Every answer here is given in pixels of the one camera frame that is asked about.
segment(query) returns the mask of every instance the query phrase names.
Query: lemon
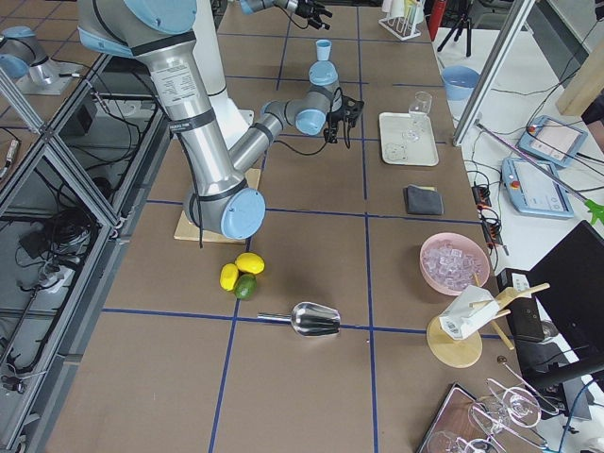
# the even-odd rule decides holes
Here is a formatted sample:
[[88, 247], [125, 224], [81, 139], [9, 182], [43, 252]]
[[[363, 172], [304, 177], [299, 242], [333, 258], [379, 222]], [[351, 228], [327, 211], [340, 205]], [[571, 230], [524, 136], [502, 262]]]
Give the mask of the lemon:
[[237, 266], [232, 262], [225, 264], [220, 271], [220, 287], [225, 291], [233, 291], [237, 278], [239, 278]]
[[242, 253], [235, 260], [237, 268], [248, 274], [257, 275], [264, 270], [264, 260], [252, 252]]

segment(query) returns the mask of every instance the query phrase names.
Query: green lime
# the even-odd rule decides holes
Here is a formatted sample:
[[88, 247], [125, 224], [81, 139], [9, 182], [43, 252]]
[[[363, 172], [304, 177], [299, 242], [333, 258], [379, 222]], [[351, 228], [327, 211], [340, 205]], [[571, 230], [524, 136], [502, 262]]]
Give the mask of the green lime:
[[253, 274], [243, 274], [235, 283], [235, 295], [238, 299], [249, 299], [256, 290], [256, 277]]

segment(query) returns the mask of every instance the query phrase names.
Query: metal ice scoop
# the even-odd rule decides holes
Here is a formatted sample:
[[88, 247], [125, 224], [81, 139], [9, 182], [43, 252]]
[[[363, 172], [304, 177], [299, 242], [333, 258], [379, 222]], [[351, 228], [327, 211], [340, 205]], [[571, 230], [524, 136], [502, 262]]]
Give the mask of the metal ice scoop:
[[340, 313], [313, 302], [300, 302], [292, 314], [258, 313], [259, 319], [290, 321], [294, 330], [305, 337], [331, 335], [340, 331]]

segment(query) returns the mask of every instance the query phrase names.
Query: blue bowl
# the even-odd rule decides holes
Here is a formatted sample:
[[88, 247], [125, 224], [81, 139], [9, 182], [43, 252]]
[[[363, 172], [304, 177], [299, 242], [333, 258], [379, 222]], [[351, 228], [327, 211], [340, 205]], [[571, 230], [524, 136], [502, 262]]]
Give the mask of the blue bowl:
[[462, 101], [470, 97], [480, 74], [467, 66], [448, 66], [443, 69], [442, 77], [446, 98], [449, 101]]

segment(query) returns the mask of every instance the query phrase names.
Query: power strip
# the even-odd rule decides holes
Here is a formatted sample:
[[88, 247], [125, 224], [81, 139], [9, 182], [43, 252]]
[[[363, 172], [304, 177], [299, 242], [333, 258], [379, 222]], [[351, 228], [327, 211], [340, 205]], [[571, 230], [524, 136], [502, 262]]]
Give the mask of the power strip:
[[[486, 206], [489, 208], [492, 206], [491, 199], [489, 198], [488, 194], [486, 193], [484, 187], [477, 186], [477, 185], [472, 186], [472, 195], [474, 196], [474, 202], [476, 203], [478, 211], [480, 211], [480, 206]], [[499, 232], [495, 231], [493, 229], [493, 226], [490, 225], [484, 219], [482, 219], [481, 225], [482, 225], [482, 234], [484, 235], [484, 240], [486, 241], [487, 246], [490, 249], [493, 249], [497, 245], [501, 245], [507, 254], [508, 253], [507, 247], [503, 243], [503, 240], [501, 239], [501, 235], [499, 234]]]

